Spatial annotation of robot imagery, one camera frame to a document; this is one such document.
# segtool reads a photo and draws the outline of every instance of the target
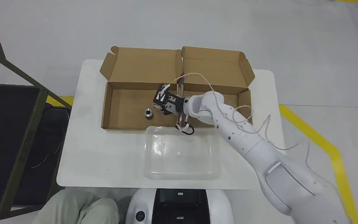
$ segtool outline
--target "gray floor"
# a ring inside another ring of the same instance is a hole
[[[103,59],[113,45],[243,51],[253,68],[273,71],[279,103],[340,149],[356,202],[357,40],[358,4],[329,0],[0,2],[0,41],[8,59],[62,96],[74,95],[82,62]],[[1,66],[0,74],[0,83],[24,83]],[[309,141],[282,120],[287,146]],[[311,167],[334,183],[328,156],[311,147]],[[289,155],[303,160],[305,152],[301,145]],[[88,190],[116,198],[120,207],[133,192]],[[262,218],[274,223],[276,216]]]

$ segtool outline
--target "white table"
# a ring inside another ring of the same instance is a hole
[[[151,180],[144,177],[145,132],[101,128],[106,79],[102,60],[82,64],[57,183],[61,186],[112,188],[258,189],[250,165],[224,141],[220,142],[221,175],[215,180]],[[271,114],[268,137],[284,147],[274,74],[254,70],[250,84],[253,123],[261,126]]]

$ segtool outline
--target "cardboard box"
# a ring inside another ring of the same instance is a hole
[[[172,84],[170,90],[175,92],[177,85],[173,80],[183,74],[183,69],[184,73],[203,74],[215,91],[224,94],[227,104],[233,107],[251,105],[247,86],[255,76],[242,52],[191,47],[161,50],[116,46],[111,51],[100,70],[108,80],[103,104],[103,129],[146,129],[151,125],[174,127],[176,117],[165,116],[153,108],[153,98],[162,83]],[[200,76],[185,78],[184,96],[209,90]],[[144,117],[146,108],[153,110],[152,120]],[[241,113],[249,114],[249,110],[243,109]],[[191,124],[208,127],[198,120],[191,121]]]

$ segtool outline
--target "person's leg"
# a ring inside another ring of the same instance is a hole
[[[81,224],[118,224],[117,204],[110,198],[92,203],[86,210]]]
[[[61,190],[46,203],[32,224],[76,224],[80,223],[86,209],[100,200],[91,192]]]

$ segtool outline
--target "transparent container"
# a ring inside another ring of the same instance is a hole
[[[191,136],[176,128],[148,127],[145,131],[149,179],[211,180],[220,175],[219,136],[213,128],[196,128]]]

